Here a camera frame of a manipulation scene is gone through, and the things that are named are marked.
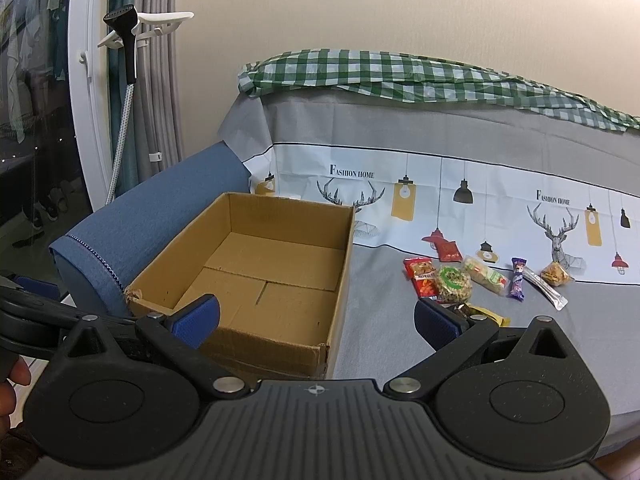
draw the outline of red snack package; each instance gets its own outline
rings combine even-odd
[[[426,256],[416,256],[407,258],[404,261],[406,273],[414,282],[415,291],[420,298],[430,298],[436,300],[438,289],[436,288],[435,276],[436,268],[433,266],[431,258]]]
[[[462,254],[455,242],[440,242],[436,244],[438,259],[441,262],[461,262]]]

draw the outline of crosshair logo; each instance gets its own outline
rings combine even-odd
[[[324,386],[320,386],[320,384],[314,384],[313,386],[306,388],[306,391],[317,397],[320,394],[324,394],[327,389]]]

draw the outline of deer print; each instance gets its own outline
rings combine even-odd
[[[568,270],[569,267],[581,267],[583,264],[582,258],[575,258],[570,254],[566,254],[562,250],[562,242],[566,240],[566,234],[575,229],[578,225],[578,220],[580,219],[580,215],[578,215],[575,219],[574,216],[569,211],[569,208],[566,208],[566,211],[569,213],[569,225],[567,225],[566,220],[562,218],[562,228],[558,231],[558,234],[554,234],[551,230],[551,226],[546,223],[546,215],[542,217],[542,220],[538,218],[538,208],[542,204],[538,204],[533,212],[527,206],[527,211],[529,212],[529,216],[531,219],[540,227],[545,230],[545,235],[549,240],[551,240],[551,258],[553,261],[558,262],[563,269]]]
[[[318,191],[322,195],[322,198],[327,200],[327,202],[331,202],[332,204],[335,204],[335,205],[342,205],[342,200],[338,198],[338,189],[335,190],[334,194],[331,194],[331,192],[329,191],[329,184],[331,184],[332,180],[333,179],[330,179],[329,182],[324,184],[323,187],[320,187],[320,183],[316,180],[316,184],[318,185]],[[368,198],[365,198],[364,192],[360,193],[360,199],[353,202],[353,206],[354,208],[356,208],[356,213],[362,211],[362,208],[364,206],[376,203],[378,200],[382,198],[382,196],[385,193],[385,188],[382,188],[382,191],[380,191],[380,194],[378,194],[373,184],[369,180],[367,180],[367,182],[369,183],[369,186],[371,188],[371,196],[369,196]],[[380,234],[380,231],[375,225],[368,224],[361,220],[356,220],[353,233],[355,236],[359,236],[359,237],[373,237]]]

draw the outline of purple snack wrapper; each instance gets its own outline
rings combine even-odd
[[[511,263],[513,263],[513,279],[511,280],[509,297],[518,301],[524,301],[524,292],[522,291],[522,280],[524,276],[522,275],[522,271],[527,261],[522,258],[512,258]]]

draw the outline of teal curtain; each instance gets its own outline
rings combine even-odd
[[[124,5],[133,4],[134,0],[108,0],[108,11]],[[127,87],[123,49],[108,49],[109,56],[109,98],[111,115],[111,151],[115,155],[122,115],[122,102]],[[116,186],[116,196],[123,194],[138,184],[138,165],[136,162],[136,140],[134,138],[134,121],[129,121],[127,140],[122,155],[122,166]]]

